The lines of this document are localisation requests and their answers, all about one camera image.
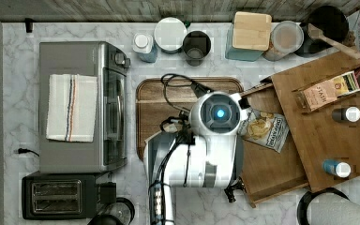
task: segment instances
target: wooden lid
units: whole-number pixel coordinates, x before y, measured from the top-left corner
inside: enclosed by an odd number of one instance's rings
[[[232,45],[237,49],[266,51],[270,42],[271,16],[236,12]]]

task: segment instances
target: light blue jar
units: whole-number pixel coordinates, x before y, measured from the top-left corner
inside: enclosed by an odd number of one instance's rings
[[[322,168],[325,172],[344,178],[350,175],[352,169],[346,162],[340,162],[333,159],[327,159],[322,163]]]
[[[133,51],[146,63],[155,63],[157,61],[158,48],[150,35],[136,34],[133,39]]]

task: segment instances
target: white robot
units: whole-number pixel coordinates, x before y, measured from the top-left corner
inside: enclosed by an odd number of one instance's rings
[[[171,187],[227,188],[234,202],[231,188],[242,186],[237,178],[244,146],[237,131],[250,108],[241,108],[239,94],[216,92],[196,82],[191,88],[199,99],[189,116],[180,119],[183,128],[160,132],[144,150],[151,224],[174,224]]]

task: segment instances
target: white towel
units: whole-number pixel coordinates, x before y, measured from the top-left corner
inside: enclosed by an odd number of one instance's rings
[[[91,143],[96,121],[98,78],[53,74],[49,86],[46,138]]]

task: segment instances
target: marble countertop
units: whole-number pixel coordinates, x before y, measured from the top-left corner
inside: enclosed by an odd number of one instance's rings
[[[322,57],[334,50],[321,52],[312,58],[294,54],[278,62],[260,58],[256,62],[227,60],[224,57],[229,23],[193,23],[188,31],[202,30],[212,40],[212,50],[199,67],[191,67],[185,56],[161,51],[155,64],[141,61],[132,51],[136,33],[152,35],[154,23],[35,23],[34,32],[26,34],[23,23],[3,23],[3,83],[4,83],[4,157],[5,157],[5,224],[87,224],[87,219],[71,221],[30,221],[22,218],[21,180],[38,170],[39,161],[33,155],[19,156],[13,150],[29,148],[38,152],[38,55],[40,42],[104,40],[117,46],[131,59],[127,90],[128,165],[115,171],[117,195],[129,198],[136,206],[132,224],[147,224],[147,184],[143,163],[136,154],[136,88],[145,79],[159,78],[168,72],[191,77],[234,77],[245,89],[259,80]],[[360,204],[360,177],[336,188]],[[236,202],[228,203],[220,188],[177,188],[176,224],[292,224],[296,225],[296,208],[304,189],[260,203],[256,209],[248,197],[235,192]]]

